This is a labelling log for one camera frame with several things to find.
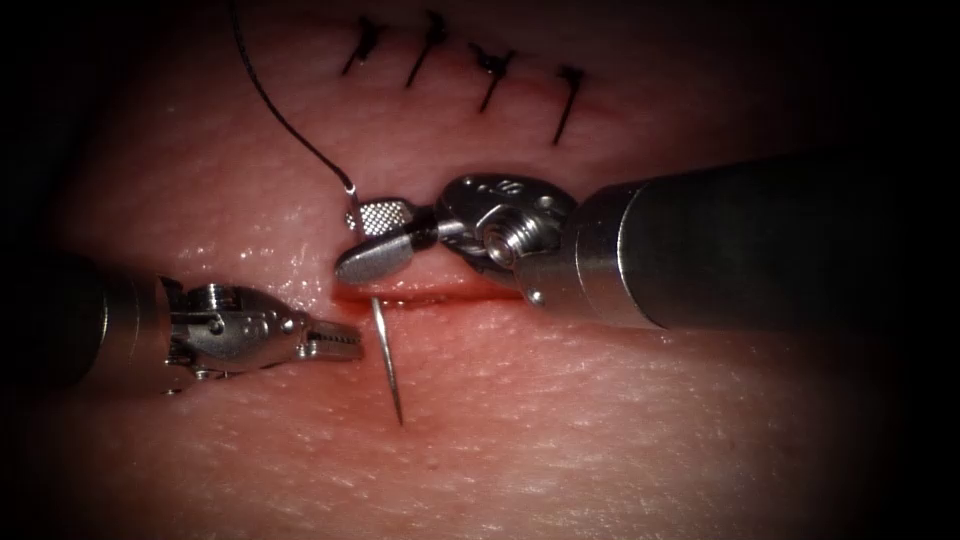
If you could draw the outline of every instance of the skin surface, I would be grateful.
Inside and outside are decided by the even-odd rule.
[[[430,203],[453,177],[614,182],[843,140],[850,96],[800,13],[450,3],[452,36],[413,88],[421,7],[243,3],[278,107],[361,198]],[[339,71],[366,13],[390,29]],[[518,56],[488,110],[467,41]],[[559,146],[559,63],[587,72]],[[352,245],[335,177],[271,117],[222,6],[197,9],[118,93],[51,238],[185,285],[271,292],[365,333],[350,364],[287,364],[174,398],[64,396],[35,413],[32,464],[77,536],[158,538],[809,537],[855,519],[888,388],[882,344],[629,331],[550,319],[441,248],[375,290],[333,283]]]

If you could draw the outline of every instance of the metal jaw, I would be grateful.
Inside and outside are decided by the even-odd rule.
[[[417,251],[436,243],[462,257],[495,283],[518,289],[517,260],[559,249],[563,224],[576,200],[549,182],[526,176],[470,174],[444,188],[433,208],[403,199],[376,199],[361,205],[370,238],[343,253],[335,274],[347,284],[364,284],[405,268]],[[353,228],[352,218],[347,224]]]
[[[356,328],[314,320],[256,289],[211,283],[184,294],[183,286],[169,279],[164,287],[171,319],[167,365],[192,371],[196,380],[223,379],[290,360],[363,356]]]
[[[517,289],[516,261],[558,249],[563,224],[576,207],[567,192],[543,180],[470,174],[447,184],[434,211],[438,220],[463,224],[461,234],[441,240],[447,249],[488,279]]]

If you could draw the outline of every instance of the suture needle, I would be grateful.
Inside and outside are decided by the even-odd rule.
[[[356,187],[347,190],[347,197],[350,199],[350,213],[353,215],[353,222],[358,226],[354,228],[357,234],[358,242],[367,239],[367,233],[363,223],[363,212],[360,210],[360,197],[357,195]],[[390,341],[387,339],[387,323],[383,317],[383,305],[380,298],[374,296],[370,298],[370,307],[373,308],[373,322],[377,327],[377,337],[380,339],[380,353],[383,355],[383,364],[387,368],[387,384],[390,385],[390,394],[393,396],[393,406],[397,410],[397,421],[403,425],[403,409],[400,406],[400,389],[397,388],[397,374],[393,369],[393,355],[390,353]]]
[[[383,306],[376,296],[370,299],[373,307],[373,321],[377,326],[377,337],[380,338],[380,352],[383,354],[383,363],[387,368],[387,383],[393,395],[393,406],[397,409],[397,420],[403,425],[403,409],[400,406],[400,390],[397,388],[397,375],[393,371],[393,356],[390,354],[390,343],[387,341],[387,323],[383,319]]]

